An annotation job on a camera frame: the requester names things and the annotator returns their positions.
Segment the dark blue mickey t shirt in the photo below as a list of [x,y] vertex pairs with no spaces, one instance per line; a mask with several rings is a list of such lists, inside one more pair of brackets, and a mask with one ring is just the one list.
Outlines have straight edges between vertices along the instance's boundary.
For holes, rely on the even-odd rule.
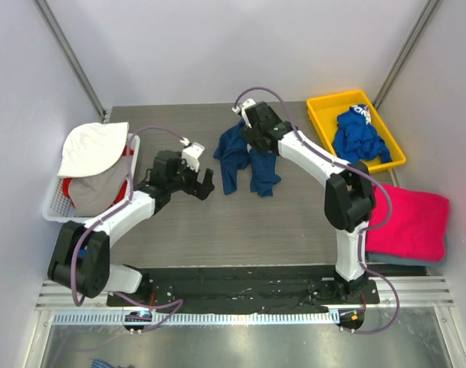
[[219,161],[223,193],[229,196],[238,190],[238,172],[251,168],[250,190],[259,197],[274,195],[274,186],[281,182],[276,173],[277,156],[258,153],[241,135],[245,121],[240,120],[227,129],[218,140],[213,157]]

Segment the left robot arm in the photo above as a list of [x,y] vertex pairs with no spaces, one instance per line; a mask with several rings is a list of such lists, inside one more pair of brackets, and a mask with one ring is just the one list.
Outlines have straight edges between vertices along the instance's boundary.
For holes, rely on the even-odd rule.
[[204,148],[191,143],[181,151],[157,153],[146,178],[129,197],[85,222],[68,221],[58,234],[48,266],[48,278],[76,297],[94,298],[102,292],[123,293],[136,306],[151,295],[145,272],[110,261],[110,249],[127,232],[162,210],[175,192],[205,200],[214,190],[213,172],[198,180]]

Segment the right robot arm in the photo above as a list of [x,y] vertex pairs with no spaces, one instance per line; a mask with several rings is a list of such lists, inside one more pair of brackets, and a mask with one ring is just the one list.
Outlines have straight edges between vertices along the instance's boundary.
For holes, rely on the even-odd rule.
[[365,229],[376,206],[367,167],[328,153],[265,102],[247,99],[232,111],[243,119],[241,135],[252,149],[291,161],[324,188],[324,215],[336,229],[333,291],[344,303],[354,301],[368,282]]

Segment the red t shirt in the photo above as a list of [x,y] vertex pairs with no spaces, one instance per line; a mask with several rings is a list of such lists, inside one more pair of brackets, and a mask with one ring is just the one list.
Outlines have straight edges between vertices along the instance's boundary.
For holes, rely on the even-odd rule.
[[79,210],[85,207],[101,209],[103,206],[108,209],[124,199],[128,189],[128,182],[125,179],[120,188],[116,190],[115,185],[99,184],[87,182],[83,179],[65,178],[61,184],[61,191],[70,204]]

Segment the yellow plastic tray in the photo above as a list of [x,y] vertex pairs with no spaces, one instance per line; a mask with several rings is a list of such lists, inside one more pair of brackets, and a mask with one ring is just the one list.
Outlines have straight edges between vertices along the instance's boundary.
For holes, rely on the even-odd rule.
[[323,147],[371,173],[406,163],[406,156],[363,90],[312,97],[307,113]]

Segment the white t shirt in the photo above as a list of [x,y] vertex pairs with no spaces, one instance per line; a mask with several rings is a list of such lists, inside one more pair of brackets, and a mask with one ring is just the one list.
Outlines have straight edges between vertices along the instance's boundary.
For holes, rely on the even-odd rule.
[[64,141],[60,178],[100,174],[122,156],[129,131],[128,122],[85,123],[72,129]]

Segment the royal blue t shirt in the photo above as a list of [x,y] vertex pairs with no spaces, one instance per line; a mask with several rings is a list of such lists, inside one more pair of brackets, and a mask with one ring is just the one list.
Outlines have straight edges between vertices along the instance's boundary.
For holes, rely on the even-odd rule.
[[372,124],[369,106],[352,105],[336,118],[337,131],[332,146],[335,154],[350,163],[360,160],[380,159],[381,163],[392,162],[385,140]]

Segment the white plastic laundry basket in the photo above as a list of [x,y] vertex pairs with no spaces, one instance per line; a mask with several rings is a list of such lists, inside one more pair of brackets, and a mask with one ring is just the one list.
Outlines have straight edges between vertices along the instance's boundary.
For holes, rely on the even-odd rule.
[[[127,156],[129,159],[128,161],[128,174],[129,174],[129,173],[135,173],[136,162],[137,162],[137,158],[139,155],[140,138],[138,136],[132,136],[132,135],[129,135],[128,137],[131,139],[131,142],[126,143],[122,156]],[[55,179],[54,184],[51,187],[51,191],[48,194],[48,197],[44,204],[44,208],[42,211],[43,218],[49,222],[60,222],[60,223],[64,223],[67,221],[84,222],[88,219],[93,218],[93,217],[91,218],[77,217],[75,215],[75,208],[70,204],[70,201],[64,197],[61,191],[61,184],[63,182],[63,179],[65,178],[57,177]],[[129,179],[127,180],[128,180],[128,189],[126,191],[126,195],[124,199],[130,193]]]

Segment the grey folded t shirt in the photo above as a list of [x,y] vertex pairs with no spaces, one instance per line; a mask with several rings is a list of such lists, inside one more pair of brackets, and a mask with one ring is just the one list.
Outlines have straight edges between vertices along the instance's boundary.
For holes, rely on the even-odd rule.
[[[432,249],[442,254],[438,261],[426,261],[420,258],[401,257],[399,253],[406,255],[406,252],[411,247],[418,247],[420,242],[428,242]],[[399,235],[399,234],[384,234],[383,232],[370,232],[366,238],[366,257],[370,262],[386,263],[391,265],[404,266],[423,266],[423,267],[438,267],[445,259],[447,245],[444,235],[430,235],[428,238],[423,238],[417,235]]]

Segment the pink folded t shirt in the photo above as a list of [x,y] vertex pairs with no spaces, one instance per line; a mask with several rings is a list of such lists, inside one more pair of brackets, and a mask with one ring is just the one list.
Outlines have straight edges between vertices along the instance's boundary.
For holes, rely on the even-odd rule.
[[446,255],[450,201],[442,195],[384,184],[392,202],[392,216],[381,228],[369,231],[366,251],[378,255],[438,263]]

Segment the checkered cloth bottom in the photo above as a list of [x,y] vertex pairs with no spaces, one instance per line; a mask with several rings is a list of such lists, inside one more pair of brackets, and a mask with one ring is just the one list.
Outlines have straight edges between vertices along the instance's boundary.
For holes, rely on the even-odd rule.
[[102,359],[92,359],[90,368],[133,368],[133,365],[122,365],[109,363]]

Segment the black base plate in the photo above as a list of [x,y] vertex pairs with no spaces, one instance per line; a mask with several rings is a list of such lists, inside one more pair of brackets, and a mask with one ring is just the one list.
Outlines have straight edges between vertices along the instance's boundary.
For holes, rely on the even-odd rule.
[[181,299],[183,314],[324,313],[331,306],[380,302],[374,280],[349,293],[329,265],[146,268],[149,285],[131,298],[164,305]]

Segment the aluminium frame post left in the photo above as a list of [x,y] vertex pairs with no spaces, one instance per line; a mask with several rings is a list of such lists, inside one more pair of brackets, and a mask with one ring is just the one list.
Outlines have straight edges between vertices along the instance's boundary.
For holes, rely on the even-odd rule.
[[47,25],[49,32],[56,41],[57,46],[60,48],[61,53],[69,64],[70,69],[73,71],[78,83],[90,101],[90,104],[96,111],[97,116],[100,118],[100,122],[103,122],[107,116],[107,110],[104,108],[100,98],[97,96],[90,79],[84,72],[77,55],[75,54],[50,5],[46,0],[34,0],[33,3]]

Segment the aluminium frame post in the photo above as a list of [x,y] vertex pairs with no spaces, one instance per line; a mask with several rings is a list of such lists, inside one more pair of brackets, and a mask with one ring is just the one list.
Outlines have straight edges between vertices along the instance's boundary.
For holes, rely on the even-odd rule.
[[373,106],[377,110],[383,105],[390,90],[392,89],[392,86],[396,82],[397,77],[401,74],[404,66],[409,61],[409,58],[412,56],[413,51],[416,49],[420,39],[425,33],[425,30],[431,24],[432,19],[435,17],[442,3],[442,0],[425,1],[422,10],[418,13],[418,17],[410,28],[409,34],[405,38],[396,59],[392,63],[382,86],[379,88],[379,92],[372,101]]
[[100,118],[100,122],[103,122],[107,116],[107,110],[104,108],[100,98],[97,96],[90,79],[84,72],[77,55],[75,54],[50,5],[46,0],[34,0],[33,3],[47,25],[49,32],[56,41],[57,46],[60,48],[61,53],[69,64],[70,69],[73,71],[78,83],[90,101],[90,104],[96,111],[97,116]]

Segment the aluminium frame post right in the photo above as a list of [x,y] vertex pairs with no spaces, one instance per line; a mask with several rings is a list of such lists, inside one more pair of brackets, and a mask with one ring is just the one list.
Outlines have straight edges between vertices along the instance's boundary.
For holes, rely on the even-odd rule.
[[405,38],[396,59],[392,63],[382,86],[379,88],[379,92],[372,101],[373,106],[377,110],[383,105],[390,90],[392,89],[392,86],[396,82],[397,77],[401,74],[404,66],[409,61],[409,58],[412,56],[413,51],[416,49],[420,39],[425,33],[425,30],[431,24],[432,19],[435,17],[442,3],[442,0],[425,1],[422,10],[418,13],[418,17],[410,28],[409,34]]

